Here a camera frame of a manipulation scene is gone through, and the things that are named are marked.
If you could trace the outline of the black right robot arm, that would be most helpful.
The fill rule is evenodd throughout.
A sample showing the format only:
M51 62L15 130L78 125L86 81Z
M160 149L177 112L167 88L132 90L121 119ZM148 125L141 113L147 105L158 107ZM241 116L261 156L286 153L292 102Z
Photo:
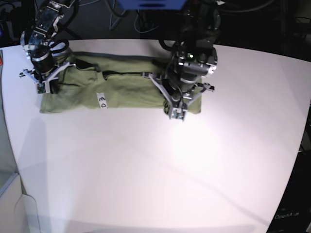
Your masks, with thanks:
M67 59L57 61L54 56L69 48L67 39L55 37L73 21L79 10L77 0L47 0L35 17L35 24L22 32L20 44L33 68L25 69L19 77L29 77L39 94L59 92L59 74L75 67Z

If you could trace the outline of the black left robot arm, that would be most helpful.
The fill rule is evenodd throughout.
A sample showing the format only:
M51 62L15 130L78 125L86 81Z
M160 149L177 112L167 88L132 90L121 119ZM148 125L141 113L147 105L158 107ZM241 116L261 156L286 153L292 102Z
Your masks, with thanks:
M163 68L161 73L144 72L165 98L165 110L170 119L184 120L190 106L205 91L215 87L202 82L214 73L218 65L214 42L219 35L221 17L215 0L194 0L184 12L185 24L172 46L160 45L170 51L168 63L154 60Z

